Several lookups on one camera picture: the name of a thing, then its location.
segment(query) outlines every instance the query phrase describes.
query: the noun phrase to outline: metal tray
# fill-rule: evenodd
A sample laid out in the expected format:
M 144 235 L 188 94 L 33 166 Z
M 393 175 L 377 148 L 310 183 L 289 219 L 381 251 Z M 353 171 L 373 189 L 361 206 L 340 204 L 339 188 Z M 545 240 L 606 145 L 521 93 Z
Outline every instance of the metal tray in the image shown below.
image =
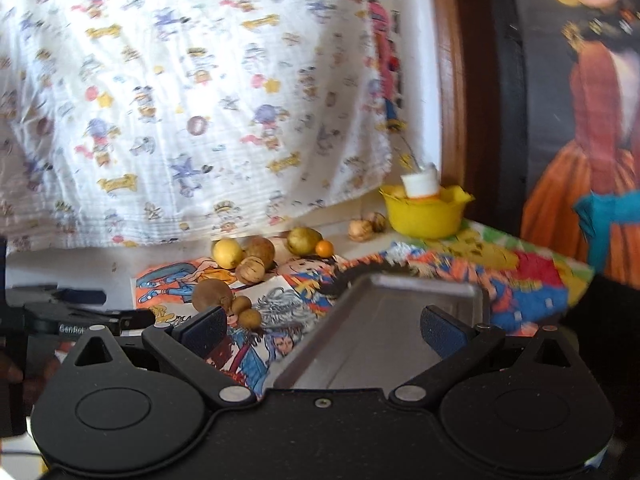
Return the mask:
M 420 332 L 427 305 L 469 326 L 489 319 L 488 295 L 480 286 L 368 274 L 286 359 L 271 365 L 265 387 L 382 388 L 388 395 L 440 361 Z

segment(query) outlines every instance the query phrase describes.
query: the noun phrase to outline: yellow bowl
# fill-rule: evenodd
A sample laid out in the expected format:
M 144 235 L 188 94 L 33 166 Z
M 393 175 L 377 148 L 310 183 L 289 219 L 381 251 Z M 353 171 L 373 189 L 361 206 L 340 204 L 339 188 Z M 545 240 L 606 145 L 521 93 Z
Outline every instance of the yellow bowl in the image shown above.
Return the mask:
M 474 197 L 460 186 L 440 188 L 439 198 L 412 200 L 392 195 L 398 186 L 383 186 L 391 227 L 412 238 L 437 239 L 453 236 L 460 229 L 466 205 Z

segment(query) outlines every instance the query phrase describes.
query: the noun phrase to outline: cable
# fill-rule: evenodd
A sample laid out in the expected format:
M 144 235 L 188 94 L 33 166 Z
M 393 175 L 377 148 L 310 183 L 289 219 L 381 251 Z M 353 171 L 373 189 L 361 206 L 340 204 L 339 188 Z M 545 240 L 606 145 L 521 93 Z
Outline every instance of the cable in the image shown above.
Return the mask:
M 42 458 L 42 455 L 37 451 L 19 451 L 19 450 L 6 450 L 0 451 L 0 456 L 37 456 Z

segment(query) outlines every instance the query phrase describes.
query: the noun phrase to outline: metal screw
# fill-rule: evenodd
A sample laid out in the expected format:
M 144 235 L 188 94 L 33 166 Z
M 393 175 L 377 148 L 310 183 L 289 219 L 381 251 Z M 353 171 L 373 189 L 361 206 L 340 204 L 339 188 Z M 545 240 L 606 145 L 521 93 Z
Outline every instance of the metal screw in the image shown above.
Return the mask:
M 227 386 L 218 395 L 225 402 L 243 402 L 251 397 L 251 390 L 244 386 Z
M 316 408 L 328 408 L 331 406 L 332 402 L 329 399 L 316 399 L 314 404 L 316 405 Z
M 406 384 L 396 390 L 396 398 L 404 400 L 404 402 L 418 402 L 419 400 L 423 400 L 426 395 L 427 392 L 424 388 L 415 386 L 414 384 Z

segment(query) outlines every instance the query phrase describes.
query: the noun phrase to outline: white cup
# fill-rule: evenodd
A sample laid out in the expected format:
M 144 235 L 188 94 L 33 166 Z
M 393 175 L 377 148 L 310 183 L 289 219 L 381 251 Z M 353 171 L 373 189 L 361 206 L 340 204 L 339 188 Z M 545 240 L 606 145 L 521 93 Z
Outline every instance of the white cup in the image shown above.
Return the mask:
M 435 164 L 429 164 L 420 173 L 403 175 L 402 183 L 409 198 L 427 198 L 440 193 L 440 177 Z

